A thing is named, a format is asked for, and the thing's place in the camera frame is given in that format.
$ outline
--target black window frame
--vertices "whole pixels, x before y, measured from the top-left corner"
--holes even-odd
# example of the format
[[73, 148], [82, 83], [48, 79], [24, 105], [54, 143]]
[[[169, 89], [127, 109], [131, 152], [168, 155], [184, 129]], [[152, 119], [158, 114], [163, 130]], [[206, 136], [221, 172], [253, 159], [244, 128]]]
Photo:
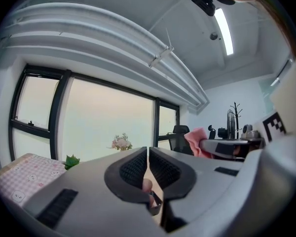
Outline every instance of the black window frame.
[[168, 135], [159, 136], [159, 119], [160, 119], [160, 106], [169, 108], [176, 111], [176, 125], [180, 125], [180, 107], [174, 105], [170, 102], [164, 101], [162, 99], [156, 98], [154, 106], [154, 136], [153, 136], [153, 146], [158, 147], [158, 142], [163, 140], [169, 140]]
[[[34, 125], [29, 125], [15, 120], [16, 111], [20, 99], [20, 94], [24, 86], [26, 77], [40, 77], [47, 79], [58, 79], [58, 85], [52, 100], [52, 105], [50, 109], [48, 129], [37, 127]], [[110, 87], [116, 90], [121, 90], [123, 92], [131, 93], [140, 97], [144, 97], [154, 101], [154, 126], [153, 126], [153, 146], [158, 146], [158, 141], [167, 140], [167, 136], [159, 136], [159, 110], [160, 106], [172, 109], [176, 111], [176, 124], [180, 124], [180, 107], [178, 105], [172, 104], [168, 101], [162, 100], [158, 97], [153, 97], [151, 95], [145, 94], [143, 92], [116, 84], [114, 82], [109, 82], [103, 79], [87, 76], [84, 74], [73, 73], [71, 70], [60, 70], [54, 68], [47, 68], [41, 66], [33, 66], [27, 64], [16, 84], [14, 90], [10, 114], [9, 114], [9, 149], [11, 160], [15, 160], [14, 144], [13, 144], [13, 128], [30, 133], [32, 135], [43, 137], [49, 139], [50, 144], [50, 157], [51, 159], [58, 160], [58, 125], [59, 125], [59, 115], [60, 109], [63, 102], [64, 94], [67, 88], [67, 84], [70, 78], [85, 80], [102, 86]]]
[[[49, 139], [50, 145], [50, 157], [51, 159], [58, 159], [57, 151], [57, 139], [58, 139], [58, 121], [61, 103], [64, 97], [66, 86], [70, 78], [70, 70], [59, 70], [47, 67], [32, 66], [27, 64], [21, 73], [21, 76], [17, 82], [14, 94], [12, 97], [10, 113], [9, 113], [9, 127], [8, 127], [8, 139], [9, 139], [9, 150], [11, 160], [15, 160], [14, 144], [13, 144], [13, 128], [24, 131], [26, 133]], [[38, 77], [47, 79], [57, 79], [59, 80], [55, 94], [53, 96], [48, 128], [41, 128], [35, 125], [26, 124], [16, 120], [16, 111], [18, 108], [20, 95], [24, 86], [26, 77]]]

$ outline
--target ceiling light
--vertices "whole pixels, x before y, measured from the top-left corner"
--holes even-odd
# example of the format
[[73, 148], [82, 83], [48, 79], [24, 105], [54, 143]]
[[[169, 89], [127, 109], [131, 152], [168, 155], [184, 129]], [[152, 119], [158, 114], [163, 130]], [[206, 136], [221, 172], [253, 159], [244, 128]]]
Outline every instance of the ceiling light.
[[276, 84], [280, 79], [276, 78], [275, 81], [271, 84], [271, 86], [273, 86], [274, 84]]
[[226, 53], [227, 55], [231, 55], [233, 54], [231, 35], [230, 35], [229, 27], [222, 9], [219, 8], [216, 10], [215, 18], [222, 32], [223, 41], [225, 42], [225, 47], [226, 47]]

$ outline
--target pink cloth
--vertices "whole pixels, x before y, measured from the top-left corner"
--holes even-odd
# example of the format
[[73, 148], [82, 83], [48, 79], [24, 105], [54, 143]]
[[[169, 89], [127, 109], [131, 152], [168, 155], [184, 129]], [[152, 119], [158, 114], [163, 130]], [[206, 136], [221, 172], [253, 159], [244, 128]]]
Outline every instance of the pink cloth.
[[188, 132], [187, 134], [185, 134], [184, 137], [189, 142], [194, 156], [213, 158], [211, 153], [201, 150], [199, 147], [199, 144], [202, 140], [207, 140], [207, 135], [204, 128], [195, 128], [192, 132]]
[[23, 206], [36, 192], [65, 172], [61, 161], [33, 155], [0, 176], [0, 194]]

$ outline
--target coat rack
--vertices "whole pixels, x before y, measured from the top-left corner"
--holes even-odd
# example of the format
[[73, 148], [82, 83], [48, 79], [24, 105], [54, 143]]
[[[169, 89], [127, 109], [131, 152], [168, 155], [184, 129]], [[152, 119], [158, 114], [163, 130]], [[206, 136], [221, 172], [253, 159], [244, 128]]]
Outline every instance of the coat rack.
[[232, 114], [234, 114], [235, 117], [236, 117], [237, 129], [235, 129], [235, 131], [237, 131], [237, 139], [239, 139], [239, 131], [242, 130], [242, 128], [239, 129], [238, 118], [241, 117], [241, 116], [239, 116], [239, 114], [241, 113], [242, 109], [240, 110], [240, 112], [238, 112], [238, 111], [237, 111], [237, 107], [238, 107], [240, 104], [236, 105], [236, 102], [234, 102], [234, 104], [235, 104], [235, 106], [230, 106], [230, 107], [232, 107], [232, 108], [235, 110], [235, 113], [232, 111]]

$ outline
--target flower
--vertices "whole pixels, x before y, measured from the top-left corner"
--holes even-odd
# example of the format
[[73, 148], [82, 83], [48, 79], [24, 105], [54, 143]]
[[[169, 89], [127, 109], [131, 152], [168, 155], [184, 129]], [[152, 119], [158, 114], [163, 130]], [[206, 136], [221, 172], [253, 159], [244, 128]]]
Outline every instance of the flower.
[[112, 147], [111, 148], [115, 148], [116, 147], [116, 140], [112, 141]]
[[126, 140], [124, 139], [119, 139], [118, 142], [117, 142], [117, 145], [121, 148], [121, 147], [126, 147]]

